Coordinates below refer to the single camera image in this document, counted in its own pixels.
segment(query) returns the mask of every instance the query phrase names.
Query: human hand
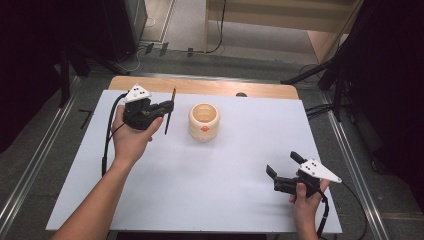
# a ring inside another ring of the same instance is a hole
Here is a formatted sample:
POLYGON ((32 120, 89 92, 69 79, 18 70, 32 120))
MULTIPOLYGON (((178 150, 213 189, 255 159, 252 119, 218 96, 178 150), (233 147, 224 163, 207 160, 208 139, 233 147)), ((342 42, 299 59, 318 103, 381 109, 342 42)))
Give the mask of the human hand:
MULTIPOLYGON (((124 123, 124 109, 123 105, 117 107, 115 119, 112 124, 112 132, 124 123)), ((143 155, 147 143, 153 140, 152 135, 159 129, 162 122, 162 117, 156 118, 145 131, 132 129, 126 124, 119 128, 113 134, 115 160, 112 166, 121 166, 126 169, 131 169, 143 155)))
MULTIPOLYGON (((328 185, 330 185, 329 180, 321 180, 321 191, 324 192, 328 185)), ((294 221, 300 239, 318 239, 315 229, 315 214, 321 202, 321 194, 317 192, 307 198, 306 192, 306 185, 297 183, 296 196, 290 195, 289 201, 294 203, 294 221)))

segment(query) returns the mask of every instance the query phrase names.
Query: black cable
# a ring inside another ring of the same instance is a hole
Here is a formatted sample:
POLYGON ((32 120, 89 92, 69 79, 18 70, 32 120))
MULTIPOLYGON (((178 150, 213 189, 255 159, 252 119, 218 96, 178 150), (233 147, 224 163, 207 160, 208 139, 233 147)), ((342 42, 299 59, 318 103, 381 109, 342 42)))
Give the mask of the black cable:
POLYGON ((105 140, 105 151, 103 153, 103 158, 102 158, 102 176, 105 175, 106 173, 106 165, 107 165, 107 152, 108 152, 108 148, 109 148, 109 142, 110 142, 110 138, 109 137, 109 133, 110 133, 110 129, 112 127, 112 120, 113 120, 113 114, 115 112, 115 108, 118 105, 119 101, 124 98, 125 96, 127 96, 127 93, 121 94, 119 95, 119 97, 115 100, 115 102, 113 103, 112 106, 112 110, 110 111, 110 115, 109 115, 109 121, 108 121, 108 125, 107 125, 107 131, 106 131, 106 140, 105 140))
POLYGON ((212 51, 207 51, 206 52, 206 54, 209 54, 209 53, 213 53, 213 52, 215 52, 216 50, 218 50, 218 48, 219 47, 221 47, 221 44, 222 44, 222 38, 223 38, 223 33, 222 33, 222 30, 223 30, 223 27, 224 27, 224 16, 225 16, 225 6, 227 5, 227 0, 224 0, 224 7, 222 8, 222 16, 221 16, 221 31, 220 31, 220 40, 219 40, 219 43, 218 43, 218 45, 216 46, 216 48, 214 49, 214 50, 212 50, 212 51))
POLYGON ((362 213, 364 214, 365 227, 364 227, 364 231, 362 232, 362 235, 358 238, 358 240, 361 240, 365 237, 365 234, 367 234, 367 230, 368 230, 367 214, 365 213, 365 210, 362 206, 361 201, 356 196, 356 194, 352 191, 352 189, 350 189, 349 186, 347 186, 345 182, 342 182, 342 183, 349 190, 349 192, 352 193, 352 195, 355 197, 356 201, 358 202, 359 206, 361 207, 362 213))
POLYGON ((223 34, 223 27, 224 27, 224 16, 225 16, 225 7, 226 7, 226 6, 227 6, 227 0, 224 0, 224 7, 222 8, 222 16, 221 16, 221 28, 219 29, 220 40, 219 40, 218 45, 215 47, 215 49, 214 49, 214 50, 212 50, 212 51, 206 51, 206 52, 203 52, 203 51, 182 51, 182 50, 167 50, 167 51, 172 51, 172 52, 184 52, 184 53, 201 53, 201 54, 209 54, 209 53, 213 53, 213 52, 215 52, 216 50, 218 50, 218 49, 221 47, 221 45, 222 45, 222 39, 223 39, 223 37, 224 37, 224 34, 223 34))

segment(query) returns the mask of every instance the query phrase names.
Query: white table surface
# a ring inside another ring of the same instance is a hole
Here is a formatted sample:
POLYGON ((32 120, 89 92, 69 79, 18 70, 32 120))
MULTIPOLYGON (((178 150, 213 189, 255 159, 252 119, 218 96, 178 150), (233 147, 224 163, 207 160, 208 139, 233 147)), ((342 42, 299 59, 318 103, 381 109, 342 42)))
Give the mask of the white table surface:
MULTIPOLYGON (((110 110, 123 91, 103 92, 81 147, 47 224, 57 230, 101 178, 101 159, 110 110)), ((171 95, 152 93, 152 103, 171 95)), ((289 195, 275 192, 269 164, 292 178, 296 151, 319 160, 300 100, 178 94, 168 134, 165 121, 128 177, 111 230, 160 232, 295 232, 289 195), (188 113, 208 102, 221 112, 215 139, 201 143, 188 132, 188 113)), ((111 143, 108 167, 113 161, 111 143)), ((341 226, 329 190, 325 233, 341 226)), ((316 217, 321 221, 324 205, 316 217)))

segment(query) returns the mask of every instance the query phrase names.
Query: ceramic jar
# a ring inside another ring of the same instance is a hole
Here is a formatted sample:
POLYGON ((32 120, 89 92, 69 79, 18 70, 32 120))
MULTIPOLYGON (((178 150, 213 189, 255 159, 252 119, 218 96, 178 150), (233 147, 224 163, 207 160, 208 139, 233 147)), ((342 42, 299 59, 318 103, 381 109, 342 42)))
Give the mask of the ceramic jar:
POLYGON ((198 141, 207 142, 218 134, 220 114, 212 104, 195 105, 190 110, 188 120, 190 134, 198 141))

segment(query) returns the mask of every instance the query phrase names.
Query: wooden board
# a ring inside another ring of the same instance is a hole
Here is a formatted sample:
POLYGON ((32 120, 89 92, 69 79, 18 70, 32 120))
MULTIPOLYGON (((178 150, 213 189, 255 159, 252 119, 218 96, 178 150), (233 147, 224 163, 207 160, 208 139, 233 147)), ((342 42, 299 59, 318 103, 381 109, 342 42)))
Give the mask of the wooden board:
POLYGON ((242 92, 248 97, 299 99, 296 88, 291 85, 211 81, 207 78, 190 80, 117 76, 112 79, 109 89, 129 90, 136 83, 152 92, 171 93, 176 87, 178 93, 235 96, 242 92))

